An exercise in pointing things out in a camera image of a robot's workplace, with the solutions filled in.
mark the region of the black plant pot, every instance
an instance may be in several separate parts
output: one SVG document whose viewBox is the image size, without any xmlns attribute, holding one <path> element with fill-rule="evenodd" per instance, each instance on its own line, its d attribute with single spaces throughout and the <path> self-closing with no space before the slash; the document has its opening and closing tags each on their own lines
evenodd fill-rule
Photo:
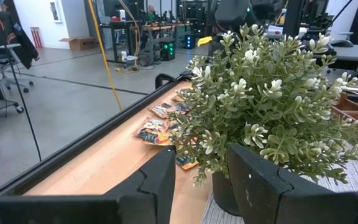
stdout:
<svg viewBox="0 0 358 224">
<path fill-rule="evenodd" d="M 222 172 L 212 174 L 212 187 L 217 205 L 230 215 L 240 216 L 230 180 L 225 178 Z"/>
</svg>

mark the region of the chair wheel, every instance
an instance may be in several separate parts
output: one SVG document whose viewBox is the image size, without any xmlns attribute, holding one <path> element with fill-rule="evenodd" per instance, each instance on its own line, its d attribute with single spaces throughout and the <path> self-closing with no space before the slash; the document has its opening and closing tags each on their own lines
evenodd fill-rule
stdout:
<svg viewBox="0 0 358 224">
<path fill-rule="evenodd" d="M 16 112 L 17 113 L 23 113 L 24 109 L 21 106 L 16 106 Z"/>
</svg>

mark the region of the artificial plant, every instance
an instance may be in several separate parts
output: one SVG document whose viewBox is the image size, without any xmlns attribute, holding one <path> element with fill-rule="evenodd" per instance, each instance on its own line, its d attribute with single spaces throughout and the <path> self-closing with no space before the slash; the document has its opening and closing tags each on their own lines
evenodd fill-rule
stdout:
<svg viewBox="0 0 358 224">
<path fill-rule="evenodd" d="M 262 28 L 244 25 L 220 42 L 224 51 L 188 65 L 192 89 L 178 94 L 190 112 L 170 115 L 178 123 L 175 142 L 183 146 L 178 153 L 200 164 L 196 184 L 207 170 L 228 177 L 229 142 L 314 181 L 346 183 L 346 163 L 358 160 L 358 121 L 334 114 L 331 106 L 357 79 L 344 73 L 329 85 L 321 76 L 335 58 L 322 54 L 319 66 L 313 54 L 327 51 L 329 37 L 320 34 L 302 50 L 298 37 L 272 42 Z"/>
</svg>

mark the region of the cardboard box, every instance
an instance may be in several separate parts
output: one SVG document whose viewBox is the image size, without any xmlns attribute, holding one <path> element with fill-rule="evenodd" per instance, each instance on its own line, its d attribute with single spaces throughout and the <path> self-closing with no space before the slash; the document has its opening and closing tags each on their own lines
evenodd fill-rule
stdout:
<svg viewBox="0 0 358 224">
<path fill-rule="evenodd" d="M 75 38 L 63 38 L 62 42 L 68 42 L 70 50 L 85 50 L 96 47 L 96 41 L 94 37 L 75 37 Z"/>
</svg>

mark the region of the gray floor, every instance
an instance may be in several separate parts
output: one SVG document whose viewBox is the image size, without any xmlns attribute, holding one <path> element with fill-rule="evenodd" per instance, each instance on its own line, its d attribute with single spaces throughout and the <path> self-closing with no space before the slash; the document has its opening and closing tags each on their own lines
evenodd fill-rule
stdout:
<svg viewBox="0 0 358 224">
<path fill-rule="evenodd" d="M 127 107 L 154 90 L 160 73 L 173 77 L 185 70 L 196 54 L 206 54 L 208 46 L 179 49 L 176 59 L 162 62 L 153 70 L 121 74 L 110 63 L 121 103 Z M 40 60 L 30 70 L 19 66 L 23 78 L 35 86 L 24 94 L 43 158 L 69 144 L 119 112 L 110 89 L 99 49 L 71 52 L 42 49 Z M 16 88 L 5 90 L 6 98 L 22 105 Z M 38 155 L 24 113 L 14 108 L 0 111 L 0 186 L 38 162 Z"/>
</svg>

